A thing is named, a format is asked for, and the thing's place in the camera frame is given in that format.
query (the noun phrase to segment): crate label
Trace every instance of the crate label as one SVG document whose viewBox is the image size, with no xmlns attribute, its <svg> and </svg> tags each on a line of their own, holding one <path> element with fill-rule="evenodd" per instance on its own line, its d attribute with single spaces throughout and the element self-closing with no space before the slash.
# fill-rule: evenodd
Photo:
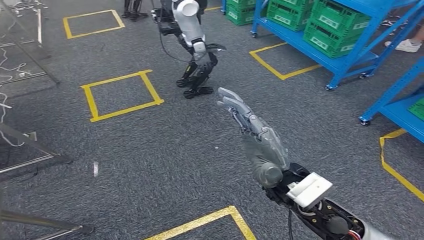
<svg viewBox="0 0 424 240">
<path fill-rule="evenodd" d="M 320 20 L 321 22 L 327 24 L 328 26 L 330 26 L 334 29 L 337 29 L 339 27 L 339 23 L 331 20 L 330 18 L 328 18 L 324 15 L 321 15 L 318 20 Z"/>
<path fill-rule="evenodd" d="M 234 14 L 233 12 L 229 12 L 228 13 L 228 15 L 230 15 L 230 17 L 232 17 L 233 19 L 235 19 L 235 20 L 237 20 L 238 19 L 238 17 L 237 17 L 237 15 L 236 14 Z"/>
<path fill-rule="evenodd" d="M 291 20 L 284 18 L 282 16 L 279 16 L 279 15 L 275 15 L 274 18 L 277 19 L 280 22 L 287 24 L 287 25 L 290 25 L 290 23 L 292 22 Z"/>
<path fill-rule="evenodd" d="M 298 0 L 283 0 L 283 1 L 291 3 L 291 4 L 297 4 L 298 3 Z"/>
<path fill-rule="evenodd" d="M 355 44 L 344 46 L 344 47 L 341 48 L 340 52 L 352 50 L 352 49 L 354 49 L 354 47 L 355 47 Z"/>
<path fill-rule="evenodd" d="M 311 42 L 318 45 L 320 48 L 322 48 L 324 50 L 327 50 L 329 48 L 329 46 L 327 44 L 323 43 L 322 41 L 320 41 L 318 38 L 316 38 L 314 36 L 310 40 L 311 40 Z"/>
<path fill-rule="evenodd" d="M 368 27 L 369 23 L 370 23 L 369 21 L 366 21 L 366 22 L 363 22 L 363 23 L 355 24 L 355 25 L 353 25 L 353 30 L 366 28 L 366 27 Z"/>
</svg>

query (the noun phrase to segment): yellow tape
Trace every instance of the yellow tape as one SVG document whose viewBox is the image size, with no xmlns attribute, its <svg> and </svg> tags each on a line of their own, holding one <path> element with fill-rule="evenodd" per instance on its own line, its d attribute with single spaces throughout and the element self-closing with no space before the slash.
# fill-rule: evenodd
<svg viewBox="0 0 424 240">
<path fill-rule="evenodd" d="M 238 228 L 240 229 L 241 233 L 243 234 L 246 240 L 256 240 L 256 237 L 254 236 L 253 232 L 246 224 L 242 215 L 239 213 L 235 206 L 228 206 L 216 212 L 210 213 L 206 216 L 202 216 L 198 219 L 195 219 L 191 222 L 185 223 L 181 226 L 174 227 L 168 231 L 146 238 L 145 240 L 167 240 L 228 215 L 230 215 L 234 219 L 235 223 L 237 224 Z"/>
<path fill-rule="evenodd" d="M 380 137 L 380 147 L 381 147 L 381 153 L 380 153 L 380 159 L 381 159 L 381 165 L 384 170 L 386 170 L 389 174 L 391 174 L 394 178 L 396 178 L 402 185 L 404 185 L 409 191 L 411 191 L 413 194 L 415 194 L 421 201 L 424 202 L 424 193 L 420 191 L 416 186 L 414 186 L 411 182 L 409 182 L 405 177 L 400 175 L 394 168 L 392 168 L 384 158 L 384 145 L 386 139 L 394 139 L 402 134 L 406 133 L 407 131 L 404 129 L 399 129 L 396 131 L 393 131 L 389 134 L 386 134 L 382 137 Z"/>
<path fill-rule="evenodd" d="M 259 53 L 259 52 L 269 50 L 269 49 L 273 49 L 273 48 L 276 48 L 276 47 L 279 47 L 279 46 L 282 46 L 282 45 L 286 45 L 286 44 L 287 44 L 287 42 L 283 42 L 283 43 L 279 43 L 279 44 L 272 45 L 272 46 L 266 46 L 266 47 L 263 47 L 263 48 L 260 48 L 260 49 L 257 49 L 257 50 L 250 51 L 249 54 L 256 61 L 258 61 L 262 66 L 264 66 L 266 69 L 268 69 L 268 71 L 273 73 L 275 76 L 277 76 L 281 80 L 286 80 L 288 78 L 291 78 L 291 77 L 297 76 L 299 74 L 303 74 L 303 73 L 306 73 L 306 72 L 309 72 L 309 71 L 312 71 L 314 69 L 321 67 L 321 65 L 317 64 L 317 65 L 305 67 L 305 68 L 302 68 L 300 70 L 293 71 L 293 72 L 290 72 L 290 73 L 287 73 L 287 74 L 282 74 L 279 71 L 277 71 L 275 68 L 273 68 L 271 65 L 269 65 L 267 62 L 265 62 L 260 56 L 257 55 L 257 53 Z"/>
<path fill-rule="evenodd" d="M 85 17 L 85 16 L 90 16 L 90 15 L 95 15 L 95 14 L 109 13 L 109 12 L 112 13 L 113 17 L 116 19 L 116 21 L 118 23 L 117 27 L 93 31 L 93 32 L 89 32 L 89 33 L 82 33 L 82 34 L 78 34 L 78 35 L 72 35 L 71 28 L 69 27 L 69 21 L 68 21 L 69 19 Z M 122 19 L 120 18 L 120 16 L 118 15 L 117 11 L 111 9 L 111 10 L 91 12 L 91 13 L 86 13 L 86 14 L 81 14 L 81 15 L 76 15 L 76 16 L 64 17 L 63 18 L 63 27 L 65 29 L 67 39 L 75 39 L 75 38 L 80 38 L 80 37 L 84 37 L 84 36 L 88 36 L 88 35 L 92 35 L 92 34 L 99 34 L 99 33 L 104 33 L 104 32 L 108 32 L 108 31 L 112 31 L 112 30 L 125 28 L 125 25 L 124 25 L 124 22 L 122 21 Z"/>
<path fill-rule="evenodd" d="M 82 85 L 81 88 L 84 89 L 85 97 L 87 98 L 87 102 L 88 102 L 88 107 L 92 115 L 92 118 L 90 119 L 90 121 L 93 123 L 100 120 L 109 119 L 109 118 L 116 117 L 122 114 L 127 114 L 127 113 L 134 112 L 140 109 L 144 109 L 147 107 L 160 105 L 164 103 L 164 100 L 159 97 L 158 93 L 156 92 L 155 88 L 153 87 L 152 83 L 150 82 L 149 78 L 146 75 L 147 73 L 150 73 L 150 72 L 152 72 L 152 70 L 147 69 L 144 71 L 139 71 L 136 73 L 125 75 L 125 76 L 119 76 L 119 77 L 115 77 L 115 78 L 111 78 L 111 79 L 107 79 L 103 81 L 97 81 L 97 82 L 89 83 L 86 85 Z M 91 87 L 95 87 L 95 86 L 99 86 L 99 85 L 107 84 L 107 83 L 112 83 L 115 81 L 128 79 L 128 78 L 136 77 L 136 76 L 141 77 L 148 92 L 152 96 L 153 101 L 99 116 L 99 111 L 97 109 L 96 102 L 94 100 L 93 93 L 91 91 Z"/>
</svg>

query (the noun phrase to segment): shoe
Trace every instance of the shoe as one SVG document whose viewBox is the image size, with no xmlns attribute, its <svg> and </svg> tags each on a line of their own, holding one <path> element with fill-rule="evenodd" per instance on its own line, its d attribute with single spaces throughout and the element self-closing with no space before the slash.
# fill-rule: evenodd
<svg viewBox="0 0 424 240">
<path fill-rule="evenodd" d="M 391 43 L 392 43 L 391 41 L 386 41 L 384 45 L 388 47 Z M 416 53 L 420 49 L 421 45 L 423 44 L 412 45 L 411 41 L 409 39 L 406 39 L 401 41 L 399 45 L 397 45 L 396 50 L 404 51 L 407 53 Z"/>
</svg>

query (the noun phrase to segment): wire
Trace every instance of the wire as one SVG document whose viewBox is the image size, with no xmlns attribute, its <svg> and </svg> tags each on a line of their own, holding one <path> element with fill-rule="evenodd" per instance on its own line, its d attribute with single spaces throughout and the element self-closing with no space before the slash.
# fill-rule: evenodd
<svg viewBox="0 0 424 240">
<path fill-rule="evenodd" d="M 349 230 L 348 233 L 350 236 L 352 236 L 355 240 L 361 240 L 361 236 L 359 235 L 359 233 L 357 233 L 354 230 Z"/>
<path fill-rule="evenodd" d="M 293 229 L 292 229 L 292 211 L 288 210 L 288 237 L 293 240 Z"/>
<path fill-rule="evenodd" d="M 151 2 L 152 8 L 155 9 L 155 3 L 153 2 L 153 0 L 150 0 L 150 2 Z M 162 40 L 162 33 L 161 33 L 161 29 L 162 29 L 161 28 L 162 27 L 162 11 L 163 11 L 163 9 L 164 9 L 163 7 L 160 8 L 160 16 L 159 16 L 160 20 L 157 22 L 157 29 L 159 30 L 160 45 L 162 46 L 163 51 L 165 52 L 166 55 L 168 55 L 169 57 L 171 57 L 172 59 L 175 59 L 177 61 L 180 61 L 180 62 L 183 62 L 183 63 L 188 63 L 188 64 L 194 63 L 195 62 L 194 60 L 187 61 L 187 60 L 182 60 L 182 59 L 179 59 L 178 57 L 172 56 L 166 50 L 165 45 L 164 45 L 164 41 Z"/>
</svg>

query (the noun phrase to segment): green plastic crate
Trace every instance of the green plastic crate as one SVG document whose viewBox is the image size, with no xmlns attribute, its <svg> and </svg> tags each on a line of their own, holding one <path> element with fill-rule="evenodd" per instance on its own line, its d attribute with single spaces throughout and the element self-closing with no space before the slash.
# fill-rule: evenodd
<svg viewBox="0 0 424 240">
<path fill-rule="evenodd" d="M 303 34 L 303 40 L 331 59 L 347 55 L 354 48 L 359 36 L 342 38 L 325 30 L 316 20 L 310 19 Z"/>
<path fill-rule="evenodd" d="M 298 12 L 303 12 L 312 9 L 314 2 L 316 0 L 273 0 L 274 2 L 279 3 L 282 6 L 288 7 L 290 9 L 296 10 Z"/>
<path fill-rule="evenodd" d="M 297 11 L 280 4 L 281 1 L 270 0 L 266 17 L 281 26 L 295 32 L 305 29 L 311 10 Z"/>
<path fill-rule="evenodd" d="M 238 9 L 232 4 L 226 5 L 226 18 L 237 26 L 251 24 L 254 19 L 255 6 Z"/>
<path fill-rule="evenodd" d="M 417 116 L 419 119 L 424 121 L 424 98 L 421 98 L 416 103 L 408 108 L 408 110 Z"/>
<path fill-rule="evenodd" d="M 332 0 L 316 0 L 311 19 L 339 37 L 349 38 L 361 35 L 371 18 Z"/>
<path fill-rule="evenodd" d="M 256 0 L 227 0 L 227 4 L 231 5 L 235 9 L 247 9 L 254 8 Z"/>
</svg>

